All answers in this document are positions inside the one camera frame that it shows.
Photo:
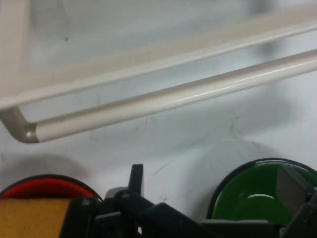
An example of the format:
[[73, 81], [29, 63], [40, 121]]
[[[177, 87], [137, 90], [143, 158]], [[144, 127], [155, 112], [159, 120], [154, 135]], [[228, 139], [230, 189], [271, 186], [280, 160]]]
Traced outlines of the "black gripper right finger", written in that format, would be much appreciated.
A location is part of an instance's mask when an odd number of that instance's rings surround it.
[[291, 166], [278, 169], [277, 199], [292, 214], [290, 223], [280, 230], [281, 238], [317, 236], [317, 188]]

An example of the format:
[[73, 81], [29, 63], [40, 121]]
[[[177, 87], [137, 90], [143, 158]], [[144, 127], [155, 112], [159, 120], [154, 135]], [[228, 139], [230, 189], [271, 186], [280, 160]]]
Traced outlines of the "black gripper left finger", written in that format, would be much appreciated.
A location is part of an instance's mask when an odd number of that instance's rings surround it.
[[70, 202], [62, 238], [199, 238], [201, 225], [167, 204], [142, 196], [143, 165], [131, 168], [129, 184], [111, 198]]

